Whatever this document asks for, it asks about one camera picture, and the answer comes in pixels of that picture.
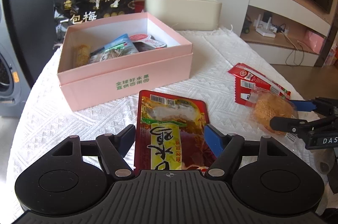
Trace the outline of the bread bun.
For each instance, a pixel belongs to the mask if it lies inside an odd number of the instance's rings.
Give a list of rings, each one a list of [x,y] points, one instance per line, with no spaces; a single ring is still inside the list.
[[[274,117],[298,118],[298,112],[294,104],[277,94],[263,89],[252,90],[246,105],[251,107],[250,122],[262,131],[279,139],[286,138],[288,134],[272,129],[270,120]]]

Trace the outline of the red yellow meat packet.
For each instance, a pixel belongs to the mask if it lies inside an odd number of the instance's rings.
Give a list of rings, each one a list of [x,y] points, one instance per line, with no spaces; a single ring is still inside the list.
[[[204,139],[209,123],[202,100],[142,90],[135,135],[135,171],[200,170],[216,160]]]

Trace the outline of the green clear snack packet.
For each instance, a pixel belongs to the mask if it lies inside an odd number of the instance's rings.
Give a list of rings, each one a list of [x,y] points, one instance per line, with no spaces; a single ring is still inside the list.
[[[96,54],[93,54],[89,58],[89,64],[96,63],[96,62],[102,62],[122,56],[128,56],[131,54],[138,53],[138,50],[133,47],[120,47],[120,48],[109,48],[107,50],[104,50],[102,52],[98,52]]]

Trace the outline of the yellow noodle snack packet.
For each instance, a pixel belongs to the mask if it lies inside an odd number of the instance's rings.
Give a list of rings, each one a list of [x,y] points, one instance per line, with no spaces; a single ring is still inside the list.
[[[78,68],[86,65],[89,62],[90,58],[90,46],[89,45],[79,45],[75,47],[73,55],[73,67]]]

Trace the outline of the blue snack packet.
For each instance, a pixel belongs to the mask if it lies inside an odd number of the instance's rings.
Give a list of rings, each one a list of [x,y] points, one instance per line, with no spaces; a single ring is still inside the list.
[[[119,56],[125,56],[139,52],[130,40],[128,34],[123,34],[103,47],[91,52],[90,55],[94,56],[101,52],[106,52],[109,49],[113,49],[115,52],[118,52]]]

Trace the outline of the round red lid jelly cup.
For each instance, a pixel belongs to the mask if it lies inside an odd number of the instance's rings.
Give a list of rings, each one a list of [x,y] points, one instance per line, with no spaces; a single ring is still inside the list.
[[[166,48],[167,44],[156,40],[152,35],[139,33],[128,36],[138,52],[146,52],[155,49]]]

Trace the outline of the long red green snack packet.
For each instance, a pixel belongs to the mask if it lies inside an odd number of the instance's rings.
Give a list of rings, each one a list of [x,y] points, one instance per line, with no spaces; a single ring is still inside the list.
[[[254,76],[256,78],[256,87],[254,89],[263,89],[287,100],[290,99],[290,91],[244,63],[237,63],[228,73],[248,80]]]

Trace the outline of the red flat snack packet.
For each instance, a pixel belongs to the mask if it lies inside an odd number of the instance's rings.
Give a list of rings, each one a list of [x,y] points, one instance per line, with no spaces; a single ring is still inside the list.
[[[256,87],[256,78],[252,76],[249,80],[235,76],[235,102],[240,105],[252,107],[249,101],[252,89]]]

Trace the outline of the pink bag on shelf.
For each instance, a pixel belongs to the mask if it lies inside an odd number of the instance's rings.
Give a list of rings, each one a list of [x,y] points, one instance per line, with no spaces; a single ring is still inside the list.
[[[307,44],[314,53],[320,54],[321,47],[324,43],[324,37],[317,34],[316,32],[307,30],[303,38],[303,42]]]

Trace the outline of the pink cardboard box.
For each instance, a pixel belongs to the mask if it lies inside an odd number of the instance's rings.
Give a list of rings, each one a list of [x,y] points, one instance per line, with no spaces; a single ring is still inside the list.
[[[147,33],[165,48],[75,67],[81,45],[97,50],[123,34]],[[79,111],[190,77],[193,44],[148,13],[118,15],[68,27],[57,76],[71,110]]]

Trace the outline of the white router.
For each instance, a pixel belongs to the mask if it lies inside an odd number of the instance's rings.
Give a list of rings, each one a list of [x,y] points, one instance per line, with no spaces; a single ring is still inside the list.
[[[272,24],[272,15],[264,13],[259,14],[254,21],[255,31],[263,37],[275,38],[277,29]]]

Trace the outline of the cream tissue box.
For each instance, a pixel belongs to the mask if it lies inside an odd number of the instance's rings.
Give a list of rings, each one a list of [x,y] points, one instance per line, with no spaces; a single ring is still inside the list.
[[[145,0],[144,11],[174,30],[215,30],[222,3],[217,0]]]

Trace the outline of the black plum snack bag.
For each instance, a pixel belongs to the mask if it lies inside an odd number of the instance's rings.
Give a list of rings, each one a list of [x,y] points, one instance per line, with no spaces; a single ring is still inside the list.
[[[135,0],[53,0],[57,41],[64,41],[67,28],[115,15],[135,12]]]

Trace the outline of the white wall cabinet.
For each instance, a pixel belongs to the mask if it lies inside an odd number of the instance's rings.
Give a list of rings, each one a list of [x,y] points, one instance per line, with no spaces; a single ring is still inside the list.
[[[233,29],[254,51],[270,64],[314,66],[319,55],[312,52],[303,39],[308,29],[328,36],[327,19],[305,7],[300,0],[217,0],[222,3],[219,25]],[[264,37],[250,27],[248,34],[241,32],[245,17],[261,18],[264,11],[273,15],[273,22],[286,23],[288,36]]]

